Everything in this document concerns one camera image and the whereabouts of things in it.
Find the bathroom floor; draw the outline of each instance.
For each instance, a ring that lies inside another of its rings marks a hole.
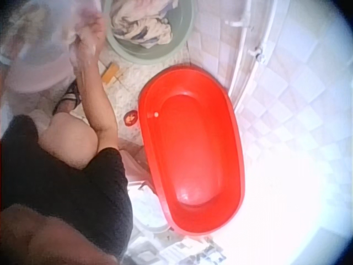
[[[124,115],[137,110],[138,96],[143,86],[163,69],[177,64],[189,64],[190,56],[185,45],[179,52],[164,62],[154,65],[135,65],[126,62],[107,45],[101,53],[99,68],[103,73],[111,63],[119,66],[119,71],[105,87],[109,100],[114,108],[119,126],[119,145],[128,151],[145,169],[148,168],[139,123],[132,127],[124,124]],[[66,91],[74,76],[46,91],[33,94],[18,94],[6,91],[2,97],[1,131],[5,131],[13,115],[31,114],[40,128],[49,124],[52,110]],[[79,105],[72,115],[87,122],[82,105]]]

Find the woman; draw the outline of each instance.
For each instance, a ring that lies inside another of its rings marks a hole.
[[[1,140],[4,261],[118,264],[126,250],[132,208],[117,123],[98,71],[105,28],[101,15],[89,19],[74,43],[77,82],[49,128],[39,137],[34,122],[18,116]],[[69,114],[80,97],[90,126]]]

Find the white cloth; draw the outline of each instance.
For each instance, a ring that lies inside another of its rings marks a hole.
[[[117,0],[111,11],[111,25],[117,39],[150,48],[168,44],[173,38],[165,17],[178,0]]]

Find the black top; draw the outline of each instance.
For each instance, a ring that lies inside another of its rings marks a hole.
[[[27,116],[1,140],[1,210],[12,204],[61,218],[108,254],[121,259],[132,231],[132,207],[118,150],[100,151],[83,170],[44,151]]]

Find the sandal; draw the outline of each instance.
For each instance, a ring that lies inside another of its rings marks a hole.
[[[72,84],[70,84],[70,86],[68,87],[68,89],[66,90],[65,94],[62,96],[62,98],[59,100],[59,102],[56,104],[54,110],[53,110],[53,116],[56,114],[57,109],[59,108],[59,105],[66,101],[74,101],[75,102],[75,106],[74,109],[76,109],[76,107],[78,105],[80,105],[81,103],[81,96],[79,94],[79,90],[78,90],[78,86],[77,86],[77,80],[73,81]]]

